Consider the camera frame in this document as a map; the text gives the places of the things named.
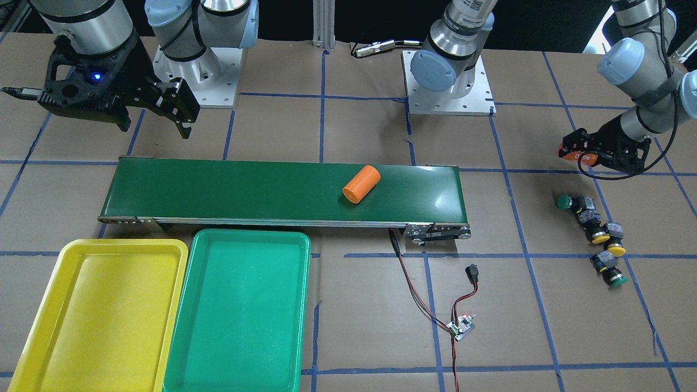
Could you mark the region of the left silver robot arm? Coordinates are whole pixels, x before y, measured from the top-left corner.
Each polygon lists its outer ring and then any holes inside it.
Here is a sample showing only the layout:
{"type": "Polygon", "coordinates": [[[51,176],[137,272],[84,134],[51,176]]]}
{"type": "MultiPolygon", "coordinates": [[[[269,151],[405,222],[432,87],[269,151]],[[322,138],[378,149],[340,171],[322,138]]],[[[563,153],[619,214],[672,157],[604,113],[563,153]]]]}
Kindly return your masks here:
{"type": "MultiPolygon", "coordinates": [[[[411,111],[455,113],[477,89],[481,50],[493,29],[495,1],[451,1],[425,40],[402,55],[411,111]]],[[[646,163],[652,137],[695,118],[695,71],[675,69],[667,54],[677,19],[662,1],[613,1],[622,39],[597,67],[634,106],[596,132],[584,128],[563,137],[561,159],[622,172],[623,179],[652,168],[646,163]]]]}

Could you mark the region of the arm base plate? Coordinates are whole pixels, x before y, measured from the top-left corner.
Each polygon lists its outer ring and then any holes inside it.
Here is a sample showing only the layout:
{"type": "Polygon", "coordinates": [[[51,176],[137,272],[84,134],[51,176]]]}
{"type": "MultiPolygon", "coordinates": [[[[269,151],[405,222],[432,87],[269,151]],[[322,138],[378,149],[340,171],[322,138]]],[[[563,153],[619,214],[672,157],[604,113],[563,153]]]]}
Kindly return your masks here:
{"type": "Polygon", "coordinates": [[[175,62],[159,50],[154,57],[154,70],[162,81],[184,78],[201,108],[233,109],[245,55],[243,49],[213,47],[198,59],[175,62]]]}
{"type": "Polygon", "coordinates": [[[431,91],[420,84],[412,73],[411,60],[415,50],[402,52],[404,84],[411,114],[490,116],[497,113],[490,82],[482,57],[473,69],[455,80],[445,91],[431,91]]]}

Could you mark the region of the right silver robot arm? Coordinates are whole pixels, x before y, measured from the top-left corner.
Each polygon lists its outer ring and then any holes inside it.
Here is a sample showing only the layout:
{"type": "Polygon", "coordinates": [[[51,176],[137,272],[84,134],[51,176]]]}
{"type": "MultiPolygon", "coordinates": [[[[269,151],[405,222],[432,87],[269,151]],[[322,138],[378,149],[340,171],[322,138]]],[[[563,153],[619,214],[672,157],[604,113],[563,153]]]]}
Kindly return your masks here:
{"type": "Polygon", "coordinates": [[[152,59],[122,1],[30,4],[55,34],[45,82],[3,92],[124,132],[129,107],[169,119],[184,139],[202,107],[233,107],[243,52],[258,37],[257,1],[147,1],[152,59]]]}

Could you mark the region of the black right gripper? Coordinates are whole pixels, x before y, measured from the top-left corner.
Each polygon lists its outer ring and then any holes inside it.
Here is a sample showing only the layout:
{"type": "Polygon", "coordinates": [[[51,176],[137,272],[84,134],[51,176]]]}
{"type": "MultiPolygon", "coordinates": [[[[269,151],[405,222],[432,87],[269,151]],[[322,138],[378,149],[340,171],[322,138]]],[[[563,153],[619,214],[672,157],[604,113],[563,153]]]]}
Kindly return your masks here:
{"type": "Polygon", "coordinates": [[[102,54],[79,54],[72,43],[68,33],[55,37],[39,105],[60,117],[117,124],[125,132],[129,107],[157,104],[157,113],[174,122],[182,139],[190,137],[201,106],[184,78],[160,82],[138,33],[102,54]]]}

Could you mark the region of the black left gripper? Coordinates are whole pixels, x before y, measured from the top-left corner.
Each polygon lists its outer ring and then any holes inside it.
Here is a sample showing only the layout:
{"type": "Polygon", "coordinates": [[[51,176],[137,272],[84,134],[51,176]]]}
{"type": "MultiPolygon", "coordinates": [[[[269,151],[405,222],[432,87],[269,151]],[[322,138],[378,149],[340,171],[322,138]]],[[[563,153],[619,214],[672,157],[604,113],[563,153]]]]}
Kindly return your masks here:
{"type": "Polygon", "coordinates": [[[598,154],[598,165],[635,175],[645,170],[651,141],[637,142],[625,134],[620,115],[606,122],[597,132],[580,127],[563,137],[564,151],[588,151],[598,154]]]}

